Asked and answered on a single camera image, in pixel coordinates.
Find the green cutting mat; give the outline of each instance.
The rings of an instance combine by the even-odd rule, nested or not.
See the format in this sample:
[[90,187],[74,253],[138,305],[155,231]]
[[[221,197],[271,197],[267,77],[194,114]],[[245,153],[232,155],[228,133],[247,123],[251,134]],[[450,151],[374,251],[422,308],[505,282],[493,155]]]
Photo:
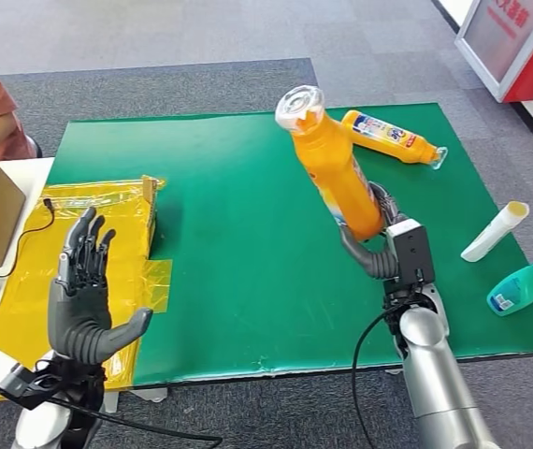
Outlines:
[[[478,263],[460,258],[497,207],[440,109],[359,109],[449,148],[439,171],[354,154],[367,178],[428,228],[453,351],[533,353],[533,305],[499,318],[485,301],[527,263],[512,236]],[[346,110],[330,113],[341,119]],[[168,180],[158,196],[151,256],[174,264],[169,309],[142,338],[136,385],[347,368],[360,333],[380,312],[382,283],[342,248],[273,113],[70,123],[49,183],[142,174]],[[382,325],[360,360],[396,362]]]

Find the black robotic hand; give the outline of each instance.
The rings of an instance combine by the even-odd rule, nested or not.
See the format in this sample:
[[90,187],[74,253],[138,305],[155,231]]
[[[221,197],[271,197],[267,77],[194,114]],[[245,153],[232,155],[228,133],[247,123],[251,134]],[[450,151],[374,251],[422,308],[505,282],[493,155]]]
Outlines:
[[129,323],[111,328],[106,262],[115,232],[108,230],[96,245],[105,219],[96,214],[95,208],[88,208],[70,229],[49,294],[50,346],[87,365],[101,364],[137,340],[152,318],[152,310],[144,307]]

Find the clear bottle cap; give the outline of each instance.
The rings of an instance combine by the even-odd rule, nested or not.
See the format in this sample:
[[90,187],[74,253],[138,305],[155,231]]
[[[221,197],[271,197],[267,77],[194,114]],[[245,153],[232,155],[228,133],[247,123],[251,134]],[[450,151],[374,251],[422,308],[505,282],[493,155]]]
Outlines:
[[316,86],[299,86],[279,100],[275,120],[280,126],[296,134],[305,134],[320,123],[324,115],[324,95]]
[[434,159],[429,162],[429,165],[431,166],[434,170],[438,170],[439,168],[440,168],[440,165],[443,164],[443,161],[444,161],[446,156],[447,147],[437,147],[437,150],[435,150]]

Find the white table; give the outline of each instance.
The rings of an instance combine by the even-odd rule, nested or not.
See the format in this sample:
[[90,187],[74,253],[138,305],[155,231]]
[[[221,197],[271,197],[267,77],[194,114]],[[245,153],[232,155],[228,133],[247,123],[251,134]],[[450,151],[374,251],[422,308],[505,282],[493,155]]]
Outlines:
[[[25,203],[19,215],[5,261],[0,267],[0,275],[8,273],[16,260],[17,240],[23,231],[25,220],[40,197],[47,178],[53,167],[53,157],[44,159],[25,159],[19,161],[0,161],[0,167],[25,194]],[[0,298],[5,288],[5,279],[0,279]]]

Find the yellow plastic bag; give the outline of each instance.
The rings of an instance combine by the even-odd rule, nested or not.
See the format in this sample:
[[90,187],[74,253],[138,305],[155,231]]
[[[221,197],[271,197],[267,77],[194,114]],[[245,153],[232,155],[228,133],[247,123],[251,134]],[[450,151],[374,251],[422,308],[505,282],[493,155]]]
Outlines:
[[[95,206],[104,215],[102,231],[114,228],[107,279],[113,326],[127,322],[142,306],[165,311],[171,261],[148,261],[154,232],[157,180],[95,182],[45,187],[26,221],[25,230],[47,225],[50,213],[43,198],[50,198],[55,223],[25,235],[16,270],[7,281],[0,303],[0,350],[33,368],[49,351],[47,312],[49,286],[56,275],[59,254],[67,232],[84,210]],[[137,342],[105,363],[108,390],[132,385]]]

